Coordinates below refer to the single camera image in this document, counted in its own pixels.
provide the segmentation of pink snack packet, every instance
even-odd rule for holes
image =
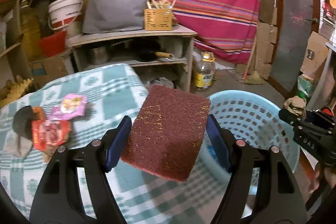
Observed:
[[[86,96],[69,93],[66,95],[60,106],[54,106],[51,110],[48,120],[71,120],[77,116],[84,116]]]

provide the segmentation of red plastic container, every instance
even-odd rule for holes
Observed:
[[[67,31],[56,32],[49,37],[39,41],[39,45],[46,57],[52,57],[65,51],[65,38]]]

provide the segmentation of scouring pad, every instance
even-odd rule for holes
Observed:
[[[153,175],[186,181],[201,148],[209,108],[207,98],[153,85],[121,159]]]

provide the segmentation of checkered tablecloth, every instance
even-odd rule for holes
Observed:
[[[46,164],[38,150],[32,149],[23,160],[4,152],[3,145],[13,134],[16,111],[32,105],[43,107],[49,114],[68,93],[86,95],[90,106],[85,117],[73,123],[67,146],[77,148],[101,138],[124,115],[134,121],[147,90],[130,66],[117,64],[54,80],[0,110],[0,181],[27,218]],[[121,160],[106,176],[128,224],[210,223],[225,191],[200,159],[184,183],[158,178]],[[85,212],[95,217],[82,168],[78,168],[78,179]]]

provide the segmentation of plastic bottle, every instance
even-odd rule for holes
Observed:
[[[210,87],[215,75],[215,58],[212,52],[201,52],[201,60],[197,62],[194,72],[194,85],[203,90]]]
[[[30,7],[33,0],[23,0],[20,5],[22,48],[29,61],[40,58],[43,53],[38,45],[41,40],[40,26],[34,9]]]

